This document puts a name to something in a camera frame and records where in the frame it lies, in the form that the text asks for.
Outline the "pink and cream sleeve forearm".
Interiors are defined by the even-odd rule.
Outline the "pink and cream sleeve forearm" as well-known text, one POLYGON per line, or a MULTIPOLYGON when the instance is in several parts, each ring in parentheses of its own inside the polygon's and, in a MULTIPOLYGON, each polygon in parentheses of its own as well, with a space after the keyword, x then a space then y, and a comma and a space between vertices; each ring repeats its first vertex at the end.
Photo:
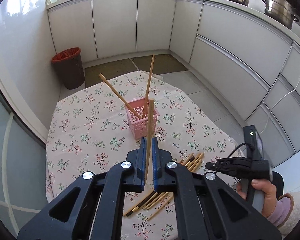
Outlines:
POLYGON ((284 194, 283 177, 273 173, 276 186, 276 207, 268 220, 281 232, 283 239, 300 239, 300 192, 284 194))

